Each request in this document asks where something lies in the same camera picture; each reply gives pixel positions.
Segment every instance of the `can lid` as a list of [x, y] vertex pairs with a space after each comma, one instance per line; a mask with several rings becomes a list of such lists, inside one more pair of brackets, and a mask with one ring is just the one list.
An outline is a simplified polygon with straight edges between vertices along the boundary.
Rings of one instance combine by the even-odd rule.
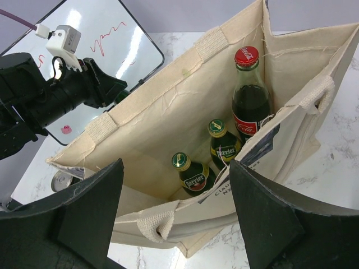
[[237, 65], [248, 67], [252, 66], [259, 59], [259, 52], [255, 47], [246, 46], [240, 48], [234, 56], [234, 61]]
[[227, 133], [227, 128], [224, 121], [221, 119], [214, 119], [208, 124], [209, 134], [215, 138], [222, 137]]
[[178, 152], [172, 157], [172, 165], [180, 172], [186, 171], [191, 165], [191, 160], [185, 153]]
[[57, 171], [51, 181], [51, 189], [54, 192], [62, 191], [70, 186], [72, 183], [72, 176], [62, 171]]

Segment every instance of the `coca-cola bottle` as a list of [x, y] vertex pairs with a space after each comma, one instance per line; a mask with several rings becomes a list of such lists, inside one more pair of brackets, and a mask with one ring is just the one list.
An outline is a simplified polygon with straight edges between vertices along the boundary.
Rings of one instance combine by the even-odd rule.
[[269, 92], [260, 76], [259, 52], [254, 47], [239, 49], [234, 57], [238, 71], [232, 110], [241, 140], [245, 143], [272, 114]]

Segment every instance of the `white marble surface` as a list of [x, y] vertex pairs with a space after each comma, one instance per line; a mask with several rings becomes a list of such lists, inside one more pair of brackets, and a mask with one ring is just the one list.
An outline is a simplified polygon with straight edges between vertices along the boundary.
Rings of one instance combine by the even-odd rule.
[[[157, 33], [153, 40], [168, 64], [190, 48], [202, 33]], [[359, 209], [359, 50], [349, 67], [334, 104], [317, 134], [321, 148], [301, 164], [285, 185], [295, 191], [335, 205]], [[29, 203], [52, 194], [50, 182], [56, 170], [44, 160], [62, 146], [46, 138], [13, 193]], [[150, 249], [111, 244], [108, 256], [128, 269], [248, 269], [239, 225], [223, 229], [193, 257], [178, 249]]]

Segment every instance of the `cable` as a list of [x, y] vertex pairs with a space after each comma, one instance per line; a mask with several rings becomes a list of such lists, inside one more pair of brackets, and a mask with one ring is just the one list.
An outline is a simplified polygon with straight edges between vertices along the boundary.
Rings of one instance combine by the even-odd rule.
[[8, 17], [8, 18], [10, 18], [10, 19], [12, 19], [14, 21], [17, 21], [17, 22], [19, 22], [19, 23], [21, 23], [21, 24], [23, 24], [23, 25], [25, 25], [25, 26], [27, 26], [27, 27], [35, 30], [35, 31], [37, 29], [37, 27], [35, 25], [33, 25], [33, 24], [29, 23], [28, 21], [25, 21], [22, 18], [19, 18], [19, 17], [15, 16], [14, 14], [11, 14], [11, 13], [5, 11], [5, 10], [0, 9], [0, 14], [4, 15], [4, 16], [6, 16], [6, 17]]

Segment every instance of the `green glass bottle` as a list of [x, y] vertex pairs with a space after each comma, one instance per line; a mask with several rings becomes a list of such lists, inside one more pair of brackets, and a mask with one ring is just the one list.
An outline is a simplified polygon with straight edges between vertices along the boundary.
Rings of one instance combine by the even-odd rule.
[[172, 157], [172, 165], [179, 173], [181, 185], [191, 196], [198, 196], [213, 187], [216, 175], [206, 164], [196, 163], [178, 152]]
[[214, 119], [208, 124], [209, 134], [211, 139], [211, 157], [214, 164], [219, 170], [222, 170], [225, 165], [223, 161], [229, 165], [229, 162], [237, 156], [242, 148], [242, 143], [233, 133], [227, 131], [224, 121]]

